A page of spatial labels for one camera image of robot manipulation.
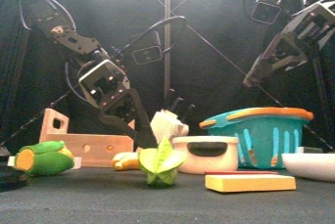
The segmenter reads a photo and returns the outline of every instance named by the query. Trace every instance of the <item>wooden board with holes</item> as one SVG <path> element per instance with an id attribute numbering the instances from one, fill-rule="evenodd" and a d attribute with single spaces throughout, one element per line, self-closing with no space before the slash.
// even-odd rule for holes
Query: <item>wooden board with holes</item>
<path id="1" fill-rule="evenodd" d="M 81 167 L 111 167 L 111 159 L 120 152 L 131 152 L 134 141 L 123 135 L 71 134 L 69 119 L 46 109 L 41 124 L 38 143 L 64 141 L 75 157 L 81 158 Z"/>

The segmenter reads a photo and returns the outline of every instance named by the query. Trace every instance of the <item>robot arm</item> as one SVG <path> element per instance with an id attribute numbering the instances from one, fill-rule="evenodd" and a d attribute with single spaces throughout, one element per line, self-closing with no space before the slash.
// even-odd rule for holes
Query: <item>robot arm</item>
<path id="1" fill-rule="evenodd" d="M 100 109 L 100 121 L 116 126 L 142 148 L 154 148 L 156 141 L 151 132 L 138 91 L 113 59 L 93 38 L 76 34 L 72 18 L 55 0 L 21 0 L 36 27 L 55 43 L 77 53 L 75 61 L 87 70 L 79 79 L 83 94 L 92 106 Z M 135 129 L 128 123 L 135 120 Z"/>
<path id="2" fill-rule="evenodd" d="M 276 69 L 289 70 L 316 56 L 335 31 L 333 9 L 332 1 L 301 10 L 257 57 L 243 80 L 246 86 L 257 85 Z"/>

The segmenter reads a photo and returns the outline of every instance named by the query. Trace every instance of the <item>green toy vegetable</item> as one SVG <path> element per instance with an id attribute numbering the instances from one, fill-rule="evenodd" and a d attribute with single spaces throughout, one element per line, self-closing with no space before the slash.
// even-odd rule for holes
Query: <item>green toy vegetable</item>
<path id="1" fill-rule="evenodd" d="M 14 168 L 28 175 L 55 175 L 73 167 L 73 155 L 63 141 L 24 146 L 14 159 Z"/>
<path id="2" fill-rule="evenodd" d="M 139 152 L 139 167 L 147 174 L 146 183 L 154 185 L 159 180 L 172 185 L 176 177 L 176 167 L 186 160 L 186 154 L 172 150 L 167 138 L 159 142 L 156 149 L 144 149 Z"/>

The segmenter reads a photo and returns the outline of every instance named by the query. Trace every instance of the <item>teal plastic basket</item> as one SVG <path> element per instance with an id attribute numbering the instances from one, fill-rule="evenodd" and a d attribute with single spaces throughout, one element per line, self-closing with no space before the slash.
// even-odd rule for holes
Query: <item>teal plastic basket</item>
<path id="1" fill-rule="evenodd" d="M 301 145 L 302 126 L 309 119 L 288 114 L 260 114 L 227 119 L 229 115 L 242 111 L 222 113 L 205 120 L 214 124 L 209 126 L 206 124 L 205 127 L 199 124 L 199 126 L 207 130 L 209 135 L 238 138 L 238 166 L 241 168 L 284 168 L 281 154 L 296 152 Z"/>

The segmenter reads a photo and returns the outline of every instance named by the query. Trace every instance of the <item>black backdrop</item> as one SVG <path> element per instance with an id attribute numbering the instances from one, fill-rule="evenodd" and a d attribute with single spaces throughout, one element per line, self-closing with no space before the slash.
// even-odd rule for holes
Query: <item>black backdrop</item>
<path id="1" fill-rule="evenodd" d="M 109 53 L 111 46 L 124 47 L 131 36 L 142 33 L 163 18 L 163 0 L 57 1 L 73 17 L 77 33 L 96 38 Z M 64 62 L 71 54 L 38 30 L 29 32 L 22 29 L 17 0 L 0 2 L 0 117 L 4 141 L 68 91 Z M 300 0 L 284 0 L 284 4 L 290 14 L 301 8 Z M 210 116 L 241 108 L 276 106 L 273 99 L 258 88 L 243 86 L 242 80 L 243 73 L 286 21 L 280 18 L 274 25 L 251 22 L 243 14 L 242 0 L 171 0 L 171 10 L 174 15 L 187 18 L 189 27 L 171 52 L 170 86 L 186 103 L 195 105 L 187 124 L 190 134 L 197 135 L 203 133 L 197 127 L 198 123 Z M 171 25 L 171 41 L 176 31 L 178 27 Z M 332 41 L 324 49 L 323 73 L 328 101 L 333 107 Z M 127 72 L 151 118 L 163 100 L 163 60 L 144 66 L 130 64 Z M 327 138 L 310 62 L 290 72 L 277 73 L 261 86 L 282 105 L 313 112 L 314 120 L 309 125 Z M 99 123 L 97 110 L 73 95 L 61 100 L 55 109 L 69 117 L 71 132 L 117 133 L 117 129 Z M 37 142 L 40 122 L 41 118 L 6 142 L 12 153 L 18 147 Z M 317 146 L 308 133 L 304 144 Z"/>

